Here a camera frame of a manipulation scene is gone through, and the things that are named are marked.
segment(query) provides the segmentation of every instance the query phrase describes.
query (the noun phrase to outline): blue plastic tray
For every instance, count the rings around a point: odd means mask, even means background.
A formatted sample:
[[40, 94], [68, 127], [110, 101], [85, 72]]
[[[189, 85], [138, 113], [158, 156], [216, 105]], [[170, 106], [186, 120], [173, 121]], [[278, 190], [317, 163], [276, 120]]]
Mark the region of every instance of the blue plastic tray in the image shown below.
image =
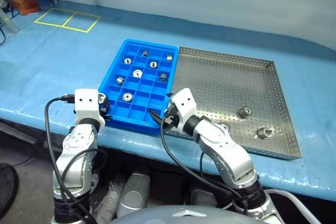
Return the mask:
[[[145, 50], [149, 52], [147, 57], [142, 56]], [[168, 61], [167, 55], [172, 55], [173, 60]], [[112, 115], [112, 120], [106, 123], [135, 131], [158, 132], [160, 126], [151, 118], [149, 109], [163, 116], [169, 101], [166, 94], [170, 93], [173, 85], [178, 56], [176, 47], [125, 40], [99, 87], [99, 91], [110, 100], [108, 114]], [[131, 58], [132, 63], [125, 64], [125, 58]], [[149, 67], [151, 61], [158, 63], [156, 69]], [[140, 78], [133, 76], [136, 69], [142, 71]], [[162, 73], [167, 74], [168, 82], [159, 81]], [[121, 86], [117, 83], [118, 77], [124, 78]], [[132, 93], [132, 101], [124, 102], [124, 93]]]

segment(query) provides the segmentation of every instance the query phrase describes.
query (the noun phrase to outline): metal tray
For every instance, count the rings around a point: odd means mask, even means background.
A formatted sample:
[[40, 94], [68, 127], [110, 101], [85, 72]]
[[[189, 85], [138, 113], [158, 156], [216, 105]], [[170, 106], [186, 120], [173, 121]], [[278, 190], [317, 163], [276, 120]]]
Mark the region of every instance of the metal tray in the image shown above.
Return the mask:
[[[248, 152], [282, 159], [302, 153], [273, 61], [180, 47], [173, 89], [189, 87], [199, 116], [226, 122], [235, 142]], [[238, 110], [248, 106], [243, 119]], [[274, 135], [261, 139], [257, 131], [270, 126]], [[171, 129], [169, 135], [189, 138]]]

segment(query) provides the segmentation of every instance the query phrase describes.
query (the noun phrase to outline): orange object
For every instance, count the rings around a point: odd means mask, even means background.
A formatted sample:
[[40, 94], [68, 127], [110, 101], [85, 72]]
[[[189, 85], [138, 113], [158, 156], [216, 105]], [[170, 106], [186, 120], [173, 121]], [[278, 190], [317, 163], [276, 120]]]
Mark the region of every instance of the orange object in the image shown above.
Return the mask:
[[36, 13], [41, 10], [38, 0], [13, 0], [12, 6], [19, 9], [21, 15]]

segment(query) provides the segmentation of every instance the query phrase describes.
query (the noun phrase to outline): stainless steel tray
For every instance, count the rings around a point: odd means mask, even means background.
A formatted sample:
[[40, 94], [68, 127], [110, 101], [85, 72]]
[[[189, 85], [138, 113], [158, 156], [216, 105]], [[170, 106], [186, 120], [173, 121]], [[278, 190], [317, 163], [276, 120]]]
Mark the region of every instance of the stainless steel tray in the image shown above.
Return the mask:
[[[273, 61], [180, 47], [172, 92], [190, 88], [199, 116], [226, 122], [234, 141], [251, 153], [296, 159], [302, 153], [295, 136]], [[248, 106], [243, 119], [238, 110]], [[261, 139], [257, 130], [271, 126]], [[189, 138], [175, 129], [169, 135]]]

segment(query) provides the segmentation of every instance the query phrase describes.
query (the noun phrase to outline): yellow tape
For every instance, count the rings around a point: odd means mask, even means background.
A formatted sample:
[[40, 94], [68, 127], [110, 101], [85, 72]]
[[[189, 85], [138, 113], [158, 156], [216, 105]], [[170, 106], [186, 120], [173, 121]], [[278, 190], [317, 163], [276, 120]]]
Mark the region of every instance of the yellow tape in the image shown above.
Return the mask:
[[[52, 10], [60, 10], [60, 11], [69, 12], [69, 13], [72, 13], [72, 14], [71, 14], [71, 16], [62, 25], [57, 25], [57, 24], [48, 23], [48, 22], [41, 22], [40, 20], [43, 17], [45, 17], [48, 13], [50, 13]], [[92, 23], [92, 25], [87, 30], [83, 30], [83, 29], [67, 26], [66, 24], [69, 23], [69, 21], [76, 14], [85, 15], [85, 16], [91, 16], [91, 17], [95, 17], [97, 19]], [[41, 17], [39, 17], [37, 20], [35, 20], [34, 23], [42, 24], [42, 25], [47, 25], [47, 26], [56, 26], [56, 27], [66, 28], [66, 29], [75, 30], [75, 31], [81, 31], [82, 33], [88, 33], [96, 25], [96, 23], [99, 21], [99, 19], [100, 19], [100, 16], [98, 16], [98, 15], [93, 15], [93, 14], [88, 14], [88, 13], [81, 13], [81, 12], [75, 12], [73, 10], [65, 10], [65, 9], [60, 9], [60, 8], [50, 8], [50, 10], [48, 10]]]

